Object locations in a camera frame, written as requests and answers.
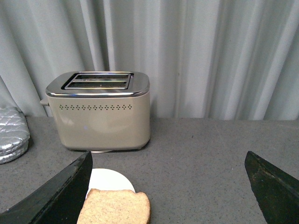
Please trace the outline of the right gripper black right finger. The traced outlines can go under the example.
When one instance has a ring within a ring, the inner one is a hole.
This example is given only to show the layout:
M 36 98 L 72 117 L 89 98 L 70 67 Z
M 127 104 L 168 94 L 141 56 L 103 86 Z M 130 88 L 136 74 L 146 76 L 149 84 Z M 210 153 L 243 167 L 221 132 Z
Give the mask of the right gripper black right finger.
M 251 189 L 268 224 L 299 222 L 299 181 L 248 151 L 244 166 Z

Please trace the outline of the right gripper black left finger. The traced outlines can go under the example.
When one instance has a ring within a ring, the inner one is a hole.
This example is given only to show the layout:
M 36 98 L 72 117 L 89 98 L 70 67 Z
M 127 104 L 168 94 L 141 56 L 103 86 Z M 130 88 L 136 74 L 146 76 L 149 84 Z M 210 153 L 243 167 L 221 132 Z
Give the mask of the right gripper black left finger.
M 31 195 L 0 215 L 2 224 L 75 224 L 93 168 L 85 152 Z

